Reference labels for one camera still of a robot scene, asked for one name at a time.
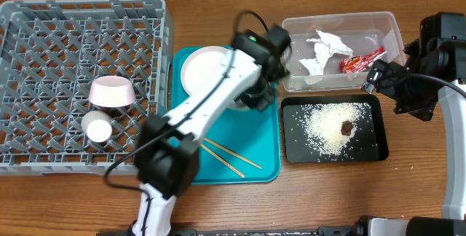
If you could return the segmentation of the grey bowl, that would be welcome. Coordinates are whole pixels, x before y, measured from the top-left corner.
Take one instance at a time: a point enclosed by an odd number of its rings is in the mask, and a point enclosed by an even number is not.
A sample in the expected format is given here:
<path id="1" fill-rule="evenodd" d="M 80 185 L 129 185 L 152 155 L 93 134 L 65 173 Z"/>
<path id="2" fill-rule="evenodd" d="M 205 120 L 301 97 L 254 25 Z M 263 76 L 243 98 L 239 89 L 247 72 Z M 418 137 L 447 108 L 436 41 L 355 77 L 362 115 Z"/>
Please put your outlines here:
<path id="1" fill-rule="evenodd" d="M 234 111 L 250 111 L 250 108 L 242 102 L 240 99 L 233 100 L 229 105 L 228 109 Z"/>

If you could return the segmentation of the white napkin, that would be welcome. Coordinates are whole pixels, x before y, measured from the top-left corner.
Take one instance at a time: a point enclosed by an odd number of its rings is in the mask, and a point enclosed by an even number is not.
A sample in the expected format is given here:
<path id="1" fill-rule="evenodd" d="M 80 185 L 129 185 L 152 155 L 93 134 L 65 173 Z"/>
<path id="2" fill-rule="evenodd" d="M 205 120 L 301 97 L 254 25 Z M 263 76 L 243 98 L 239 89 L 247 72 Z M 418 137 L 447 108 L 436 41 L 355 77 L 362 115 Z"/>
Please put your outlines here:
<path id="1" fill-rule="evenodd" d="M 334 54 L 353 56 L 353 50 L 343 43 L 339 36 L 316 30 L 318 39 L 307 39 L 307 43 L 314 44 L 314 58 L 299 59 L 299 62 L 308 70 L 310 76 L 323 75 L 328 60 Z"/>

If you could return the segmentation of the red snack wrapper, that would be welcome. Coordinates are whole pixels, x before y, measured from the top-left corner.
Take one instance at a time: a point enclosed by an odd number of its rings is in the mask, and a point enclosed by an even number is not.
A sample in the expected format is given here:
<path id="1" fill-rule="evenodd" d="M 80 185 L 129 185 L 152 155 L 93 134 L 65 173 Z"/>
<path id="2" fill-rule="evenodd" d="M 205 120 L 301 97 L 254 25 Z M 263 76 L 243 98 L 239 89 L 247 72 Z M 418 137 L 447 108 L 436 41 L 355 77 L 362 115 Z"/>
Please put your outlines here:
<path id="1" fill-rule="evenodd" d="M 385 48 L 381 46 L 368 55 L 357 55 L 351 58 L 343 59 L 339 64 L 339 70 L 343 74 L 353 74 L 365 71 L 373 62 L 380 59 L 386 53 Z"/>

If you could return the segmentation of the white rice pile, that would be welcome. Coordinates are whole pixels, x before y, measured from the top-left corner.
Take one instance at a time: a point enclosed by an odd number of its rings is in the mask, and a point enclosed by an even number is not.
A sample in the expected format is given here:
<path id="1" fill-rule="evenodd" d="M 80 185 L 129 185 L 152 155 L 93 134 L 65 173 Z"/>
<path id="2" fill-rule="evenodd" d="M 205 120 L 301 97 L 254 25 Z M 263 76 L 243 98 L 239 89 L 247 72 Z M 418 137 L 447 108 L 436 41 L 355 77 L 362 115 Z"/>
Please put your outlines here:
<path id="1" fill-rule="evenodd" d="M 379 144 L 371 106 L 368 103 L 315 103 L 288 106 L 291 147 L 312 162 L 375 160 Z M 356 125 L 352 136 L 341 134 L 341 124 Z"/>

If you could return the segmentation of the large white plate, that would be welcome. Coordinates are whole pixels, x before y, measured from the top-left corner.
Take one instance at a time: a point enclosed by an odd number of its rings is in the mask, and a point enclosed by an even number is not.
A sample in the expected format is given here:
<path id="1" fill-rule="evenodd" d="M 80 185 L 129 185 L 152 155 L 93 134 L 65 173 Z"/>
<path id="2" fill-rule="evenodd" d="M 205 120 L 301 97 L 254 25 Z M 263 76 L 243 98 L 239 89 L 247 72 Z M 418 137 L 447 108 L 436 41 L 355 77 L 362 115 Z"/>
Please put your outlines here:
<path id="1" fill-rule="evenodd" d="M 181 84 L 185 92 L 189 96 L 209 93 L 225 70 L 221 64 L 228 54 L 227 48 L 219 46 L 201 47 L 189 54 L 181 68 Z"/>

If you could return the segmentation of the brown food piece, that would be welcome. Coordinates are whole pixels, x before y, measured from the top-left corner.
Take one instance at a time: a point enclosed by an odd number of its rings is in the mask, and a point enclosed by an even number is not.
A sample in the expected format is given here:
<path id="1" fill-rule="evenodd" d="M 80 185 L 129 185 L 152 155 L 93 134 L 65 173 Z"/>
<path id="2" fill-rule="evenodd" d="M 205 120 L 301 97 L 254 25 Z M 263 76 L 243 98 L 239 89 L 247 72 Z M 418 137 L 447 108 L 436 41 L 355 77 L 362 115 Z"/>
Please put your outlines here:
<path id="1" fill-rule="evenodd" d="M 343 121 L 341 124 L 341 134 L 344 136 L 352 136 L 353 131 L 355 130 L 356 125 L 354 122 L 349 120 Z"/>

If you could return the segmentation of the wooden chopstick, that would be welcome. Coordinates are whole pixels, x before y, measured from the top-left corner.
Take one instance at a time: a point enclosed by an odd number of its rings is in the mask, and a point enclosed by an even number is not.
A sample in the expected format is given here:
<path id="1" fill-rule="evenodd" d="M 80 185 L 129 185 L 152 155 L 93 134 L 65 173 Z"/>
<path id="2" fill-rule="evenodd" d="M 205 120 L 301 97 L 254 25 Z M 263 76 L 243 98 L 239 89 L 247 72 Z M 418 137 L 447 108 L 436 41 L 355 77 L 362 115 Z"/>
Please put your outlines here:
<path id="1" fill-rule="evenodd" d="M 260 165 L 257 165 L 256 163 L 254 163 L 254 162 L 252 162 L 252 161 L 246 159 L 245 157 L 239 155 L 238 153 L 232 151 L 231 149 L 228 149 L 228 148 L 226 148 L 225 146 L 222 146 L 221 144 L 216 143 L 215 141 L 210 140 L 209 138 L 205 138 L 204 140 L 207 141 L 208 143 L 210 143 L 211 145 L 214 145 L 215 147 L 217 147 L 217 148 L 223 150 L 224 152 L 227 152 L 227 153 L 229 153 L 229 154 L 231 154 L 231 155 L 233 155 L 233 156 L 235 156 L 235 157 L 241 159 L 242 161 L 244 161 L 244 162 L 246 162 L 246 163 L 248 163 L 248 164 L 250 164 L 250 165 L 252 165 L 252 166 L 254 166 L 254 167 L 258 168 L 258 169 L 262 169 L 262 167 L 261 167 Z"/>
<path id="2" fill-rule="evenodd" d="M 215 152 L 213 152 L 211 149 L 209 149 L 208 147 L 206 147 L 205 145 L 201 144 L 200 145 L 207 153 L 209 153 L 210 155 L 212 155 L 213 157 L 215 157 L 219 162 L 221 162 L 223 165 L 225 165 L 226 167 L 228 167 L 228 169 L 230 169 L 231 171 L 233 171 L 234 173 L 236 173 L 240 178 L 245 178 L 245 175 L 243 173 L 241 173 L 238 169 L 236 169 L 235 167 L 233 167 L 231 164 L 229 164 L 226 160 L 224 160 L 222 157 L 220 157 L 218 154 L 216 154 Z"/>

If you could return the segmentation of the pink bowl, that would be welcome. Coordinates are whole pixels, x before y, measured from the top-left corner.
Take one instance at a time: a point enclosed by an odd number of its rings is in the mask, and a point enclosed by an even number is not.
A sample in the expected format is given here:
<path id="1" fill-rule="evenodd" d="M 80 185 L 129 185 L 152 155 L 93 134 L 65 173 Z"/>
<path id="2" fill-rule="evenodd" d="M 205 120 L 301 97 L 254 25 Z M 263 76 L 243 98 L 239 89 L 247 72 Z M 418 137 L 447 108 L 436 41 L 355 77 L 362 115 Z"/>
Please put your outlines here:
<path id="1" fill-rule="evenodd" d="M 90 103 L 96 106 L 116 108 L 135 102 L 132 82 L 121 76 L 101 76 L 92 81 Z"/>

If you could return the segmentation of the cream paper cup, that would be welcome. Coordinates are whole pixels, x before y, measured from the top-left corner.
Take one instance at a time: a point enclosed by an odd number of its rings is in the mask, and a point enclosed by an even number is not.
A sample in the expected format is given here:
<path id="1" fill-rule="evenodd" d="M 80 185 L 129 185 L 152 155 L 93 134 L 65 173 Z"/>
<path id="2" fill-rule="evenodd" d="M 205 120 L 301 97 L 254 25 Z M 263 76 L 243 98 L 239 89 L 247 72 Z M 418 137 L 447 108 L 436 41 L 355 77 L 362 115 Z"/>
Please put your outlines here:
<path id="1" fill-rule="evenodd" d="M 94 142 L 107 141 L 112 134 L 111 118 L 102 111 L 90 111 L 82 117 L 82 131 Z"/>

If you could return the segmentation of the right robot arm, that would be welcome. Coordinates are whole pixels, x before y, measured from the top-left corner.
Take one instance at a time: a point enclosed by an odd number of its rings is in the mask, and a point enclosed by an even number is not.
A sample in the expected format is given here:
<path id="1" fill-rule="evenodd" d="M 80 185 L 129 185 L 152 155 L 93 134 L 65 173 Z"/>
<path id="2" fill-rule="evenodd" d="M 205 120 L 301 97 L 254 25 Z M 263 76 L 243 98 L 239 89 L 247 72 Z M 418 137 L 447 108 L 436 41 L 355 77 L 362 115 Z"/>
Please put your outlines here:
<path id="1" fill-rule="evenodd" d="M 395 101 L 396 114 L 424 122 L 442 110 L 447 182 L 441 218 L 409 220 L 361 216 L 350 235 L 465 236 L 465 15 L 438 12 L 420 23 L 419 38 L 404 48 L 405 65 L 376 60 L 361 89 Z"/>

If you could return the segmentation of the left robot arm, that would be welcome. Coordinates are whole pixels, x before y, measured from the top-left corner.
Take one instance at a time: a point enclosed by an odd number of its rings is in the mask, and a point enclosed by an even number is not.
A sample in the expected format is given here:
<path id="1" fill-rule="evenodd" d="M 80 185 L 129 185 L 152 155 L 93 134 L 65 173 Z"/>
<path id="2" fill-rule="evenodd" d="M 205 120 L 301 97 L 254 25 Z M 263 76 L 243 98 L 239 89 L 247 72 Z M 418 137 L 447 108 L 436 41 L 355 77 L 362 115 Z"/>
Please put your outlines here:
<path id="1" fill-rule="evenodd" d="M 199 171 L 207 132 L 235 101 L 257 111 L 275 102 L 275 83 L 287 75 L 282 56 L 290 45 L 289 33 L 278 25 L 265 36 L 237 32 L 203 86 L 166 114 L 146 119 L 134 158 L 141 190 L 134 235 L 170 234 L 175 201 Z"/>

